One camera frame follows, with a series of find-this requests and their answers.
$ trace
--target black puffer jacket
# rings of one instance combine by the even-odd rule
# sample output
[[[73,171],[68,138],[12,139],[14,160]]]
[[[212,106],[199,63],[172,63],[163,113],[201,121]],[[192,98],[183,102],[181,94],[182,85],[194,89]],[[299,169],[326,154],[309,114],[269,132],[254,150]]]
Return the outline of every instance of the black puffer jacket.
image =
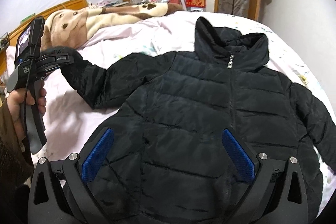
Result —
[[[115,132],[89,184],[114,223],[222,223],[247,188],[221,143],[228,126],[257,153],[298,159],[316,217],[323,179],[313,145],[336,171],[336,128],[309,90],[264,67],[264,34],[201,17],[194,52],[130,54],[108,69],[53,51],[74,56],[62,74],[92,108],[121,106],[89,139],[102,127]]]

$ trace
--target blue textured pad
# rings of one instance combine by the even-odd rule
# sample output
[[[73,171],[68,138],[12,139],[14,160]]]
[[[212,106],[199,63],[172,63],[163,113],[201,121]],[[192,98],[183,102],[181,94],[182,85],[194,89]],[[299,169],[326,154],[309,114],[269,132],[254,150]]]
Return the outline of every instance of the blue textured pad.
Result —
[[[107,129],[82,165],[82,181],[86,184],[96,177],[114,142],[112,129]]]
[[[228,129],[223,131],[222,143],[243,181],[252,183],[255,179],[253,162]]]

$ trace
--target folded blanket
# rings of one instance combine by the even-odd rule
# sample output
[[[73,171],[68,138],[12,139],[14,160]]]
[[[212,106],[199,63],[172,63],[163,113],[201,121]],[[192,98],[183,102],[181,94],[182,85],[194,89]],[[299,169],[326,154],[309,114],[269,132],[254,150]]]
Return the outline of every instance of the folded blanket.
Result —
[[[183,10],[182,6],[174,3],[59,10],[45,22],[41,50],[55,46],[78,48],[101,28],[162,17],[178,10]]]

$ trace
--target metal screw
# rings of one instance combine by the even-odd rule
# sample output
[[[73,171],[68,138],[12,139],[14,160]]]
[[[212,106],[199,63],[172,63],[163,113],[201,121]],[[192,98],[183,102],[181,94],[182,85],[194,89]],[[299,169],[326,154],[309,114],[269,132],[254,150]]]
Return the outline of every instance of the metal screw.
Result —
[[[291,160],[291,162],[292,162],[293,164],[297,163],[297,159],[294,158],[294,157],[291,157],[290,160]]]
[[[46,160],[45,157],[40,158],[40,159],[39,159],[39,164],[43,164],[43,163],[45,163],[45,160]]]
[[[259,158],[261,158],[262,160],[267,159],[267,155],[265,153],[259,153]]]
[[[76,153],[71,153],[69,155],[69,160],[75,160],[77,158],[77,154]]]

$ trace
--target zipper pull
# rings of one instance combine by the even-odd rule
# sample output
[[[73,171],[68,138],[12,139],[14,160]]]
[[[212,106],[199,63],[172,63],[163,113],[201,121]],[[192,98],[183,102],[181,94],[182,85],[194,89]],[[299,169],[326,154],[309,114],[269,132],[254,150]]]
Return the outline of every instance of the zipper pull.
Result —
[[[228,69],[232,68],[232,65],[233,65],[233,58],[234,58],[234,55],[231,54],[231,55],[230,55],[230,61],[229,61],[229,63],[227,64],[227,68],[228,68]]]

